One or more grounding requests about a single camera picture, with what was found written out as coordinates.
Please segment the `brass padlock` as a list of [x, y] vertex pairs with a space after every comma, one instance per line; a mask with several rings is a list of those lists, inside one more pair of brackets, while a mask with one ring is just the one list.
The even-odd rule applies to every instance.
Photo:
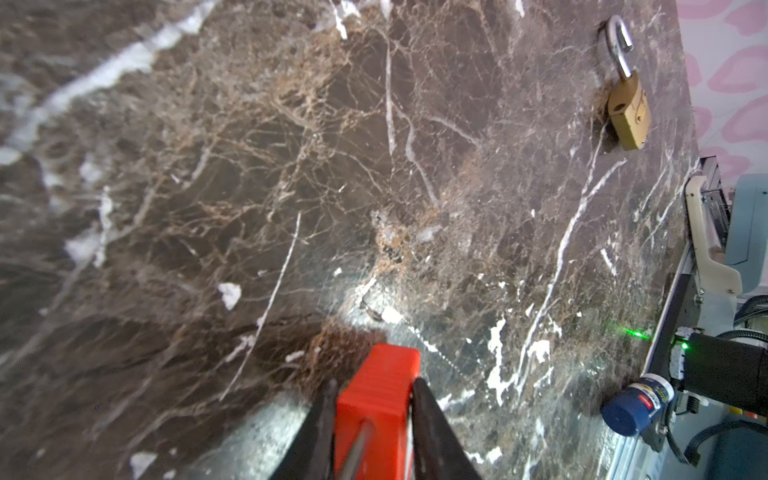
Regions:
[[619, 15], [612, 15], [607, 20], [604, 32], [608, 53], [619, 74], [619, 81], [614, 85], [607, 104], [610, 121], [624, 150], [640, 150], [648, 138], [651, 113], [639, 73], [630, 68], [625, 58], [634, 43]]

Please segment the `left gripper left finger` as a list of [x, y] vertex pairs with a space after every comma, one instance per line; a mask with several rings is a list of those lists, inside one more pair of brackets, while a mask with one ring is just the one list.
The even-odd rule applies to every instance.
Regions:
[[339, 385], [329, 379], [312, 406], [271, 479], [331, 479], [334, 470], [334, 430]]

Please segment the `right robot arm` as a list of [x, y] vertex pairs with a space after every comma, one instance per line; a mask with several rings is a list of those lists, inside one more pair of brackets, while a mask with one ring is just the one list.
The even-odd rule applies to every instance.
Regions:
[[767, 415], [767, 335], [737, 329], [710, 336], [695, 327], [675, 331], [669, 375], [683, 391]]

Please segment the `red padlock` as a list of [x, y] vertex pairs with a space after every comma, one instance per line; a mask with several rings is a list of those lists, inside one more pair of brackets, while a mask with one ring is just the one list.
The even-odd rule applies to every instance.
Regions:
[[339, 394], [334, 429], [337, 479], [408, 479], [413, 463], [412, 384], [420, 352], [376, 344]]

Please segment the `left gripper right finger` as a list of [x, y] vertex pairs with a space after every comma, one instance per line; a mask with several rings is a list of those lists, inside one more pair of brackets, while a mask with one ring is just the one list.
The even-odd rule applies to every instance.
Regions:
[[415, 479], [480, 480], [427, 382], [412, 385]]

